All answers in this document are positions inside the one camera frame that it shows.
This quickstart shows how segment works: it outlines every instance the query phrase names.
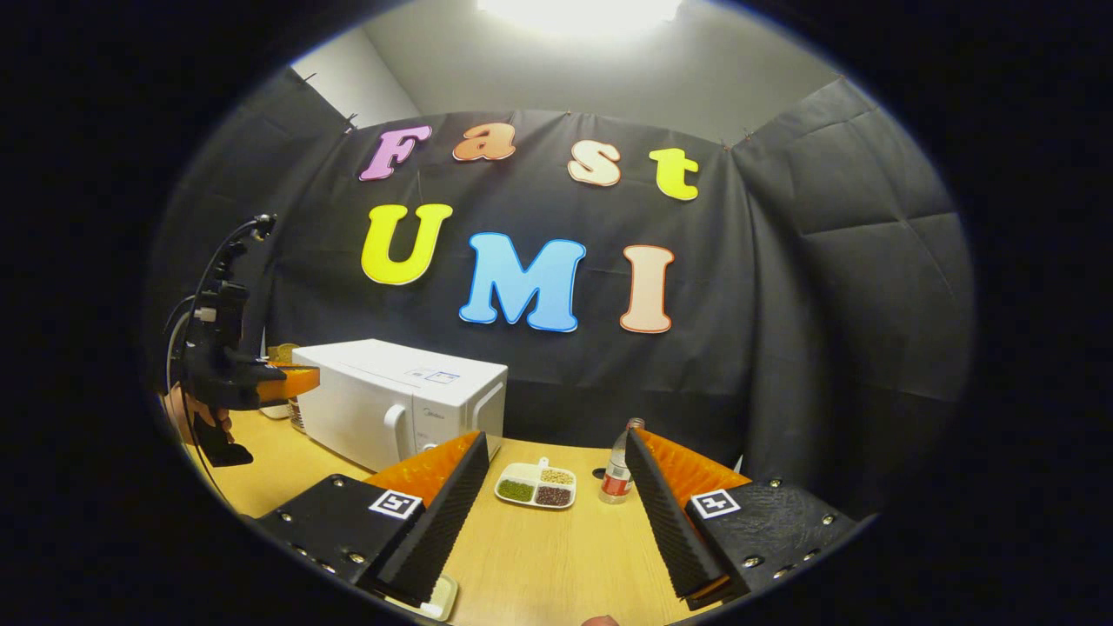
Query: black curtain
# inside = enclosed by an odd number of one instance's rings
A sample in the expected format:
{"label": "black curtain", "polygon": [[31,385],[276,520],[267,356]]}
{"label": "black curtain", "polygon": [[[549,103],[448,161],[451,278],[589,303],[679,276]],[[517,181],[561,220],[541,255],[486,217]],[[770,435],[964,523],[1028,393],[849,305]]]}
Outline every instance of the black curtain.
{"label": "black curtain", "polygon": [[[514,126],[515,153],[460,163],[463,133]],[[392,176],[359,172],[386,130],[429,125]],[[730,150],[587,114],[466,113],[345,133],[293,72],[242,105],[186,173],[152,257],[149,323],[219,239],[257,213],[278,227],[237,264],[249,286],[245,350],[376,338],[510,366],[505,434],[607,447],[627,419],[743,473],[801,483],[848,515],[876,511],[915,469],[962,391],[973,333],[969,257],[954,203],[915,141],[837,80]],[[619,148],[621,180],[573,180],[571,146]],[[657,186],[651,150],[699,163],[690,202]],[[364,275],[374,206],[401,204],[391,256],[406,258],[427,203],[454,213],[432,263],[400,286]],[[523,267],[550,239],[588,248],[571,333],[473,324],[469,237],[509,235]],[[188,239],[177,234],[189,234]],[[620,327],[632,244],[671,250],[663,334]]]}
{"label": "black curtain", "polygon": [[[197,288],[224,237],[263,213],[279,217],[297,204],[321,164],[349,129],[294,70],[263,82],[232,109],[181,173],[151,246],[147,265],[142,336],[149,384],[165,387],[162,325],[175,304]],[[282,227],[279,219],[277,228]],[[272,241],[249,242],[234,280],[249,287],[242,348],[256,352],[263,329],[259,278]]]}
{"label": "black curtain", "polygon": [[845,79],[735,146],[758,275],[747,472],[877,510],[966,381],[973,267],[924,153]]}
{"label": "black curtain", "polygon": [[[514,127],[515,151],[503,160],[460,163],[464,131],[487,123]],[[429,125],[388,178],[359,180],[386,130]],[[578,183],[567,164],[572,145],[615,146],[621,180]],[[681,148],[699,163],[684,202],[657,186],[649,153]],[[401,204],[391,246],[407,258],[422,204],[454,211],[441,226],[427,272],[398,286],[364,275],[359,255],[368,212]],[[564,111],[457,113],[398,120],[347,136],[324,164],[275,237],[265,281],[272,283],[267,343],[313,345],[375,338],[510,369],[504,433],[568,446],[610,447],[629,418],[722,463],[733,464],[747,431],[745,407],[754,327],[754,258],[747,197],[723,146],[660,128]],[[523,267],[556,238],[587,247],[574,282],[579,327],[559,333],[464,322],[481,232],[510,236]],[[619,319],[630,299],[622,251],[671,250],[663,334],[632,333]]]}

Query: microwave handle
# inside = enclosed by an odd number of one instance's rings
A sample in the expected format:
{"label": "microwave handle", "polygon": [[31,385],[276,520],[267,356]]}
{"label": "microwave handle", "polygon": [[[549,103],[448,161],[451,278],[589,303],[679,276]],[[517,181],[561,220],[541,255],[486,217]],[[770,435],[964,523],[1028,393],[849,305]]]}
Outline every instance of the microwave handle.
{"label": "microwave handle", "polygon": [[406,428],[406,409],[402,404],[394,404],[386,410],[383,419],[386,427],[386,438],[391,440],[391,450],[394,451],[394,462],[401,462],[410,458],[411,446],[406,441],[410,429]]}

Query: plastic bottle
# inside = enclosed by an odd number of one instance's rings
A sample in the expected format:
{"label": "plastic bottle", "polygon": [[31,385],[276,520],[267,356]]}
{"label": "plastic bottle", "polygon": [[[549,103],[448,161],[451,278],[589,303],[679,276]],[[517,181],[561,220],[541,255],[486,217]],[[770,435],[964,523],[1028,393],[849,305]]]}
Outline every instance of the plastic bottle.
{"label": "plastic bottle", "polygon": [[630,470],[627,469],[626,464],[627,433],[632,428],[642,428],[644,426],[646,420],[641,418],[631,419],[627,422],[622,434],[614,441],[614,447],[611,448],[611,460],[607,463],[607,473],[603,476],[603,485],[599,490],[599,499],[608,505],[624,502],[630,495],[630,488],[633,487],[633,478],[630,476]]}

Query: red label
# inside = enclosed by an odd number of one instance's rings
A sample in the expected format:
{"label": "red label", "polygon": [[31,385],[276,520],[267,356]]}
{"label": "red label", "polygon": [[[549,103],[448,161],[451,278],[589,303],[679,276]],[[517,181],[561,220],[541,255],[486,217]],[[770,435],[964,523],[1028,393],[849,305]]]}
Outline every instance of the red label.
{"label": "red label", "polygon": [[611,496],[624,496],[630,491],[629,480],[619,480],[611,475],[603,476],[603,492]]}

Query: orange pad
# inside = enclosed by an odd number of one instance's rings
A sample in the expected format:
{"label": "orange pad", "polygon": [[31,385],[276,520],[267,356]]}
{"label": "orange pad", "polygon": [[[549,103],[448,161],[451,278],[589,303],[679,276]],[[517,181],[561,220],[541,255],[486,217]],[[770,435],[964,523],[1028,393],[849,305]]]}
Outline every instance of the orange pad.
{"label": "orange pad", "polygon": [[680,510],[684,510],[692,496],[716,489],[732,489],[750,482],[745,476],[679,443],[641,428],[632,430],[646,442],[646,448],[649,448],[657,467],[661,470],[661,476],[669,483],[672,497],[680,505]]}
{"label": "orange pad", "polygon": [[278,368],[286,374],[286,380],[267,380],[260,382],[256,388],[259,394],[259,403],[289,400],[307,391],[314,390],[321,384],[321,369],[309,365],[295,365],[294,363],[269,363]]}
{"label": "orange pad", "polygon": [[472,447],[480,431],[473,430],[453,440],[425,450],[424,452],[410,457],[408,459],[394,463],[383,471],[364,480],[364,482],[393,489],[410,496],[418,496],[427,509],[433,503],[433,498],[444,487],[444,481],[449,480],[453,470],[464,458],[464,453]]}

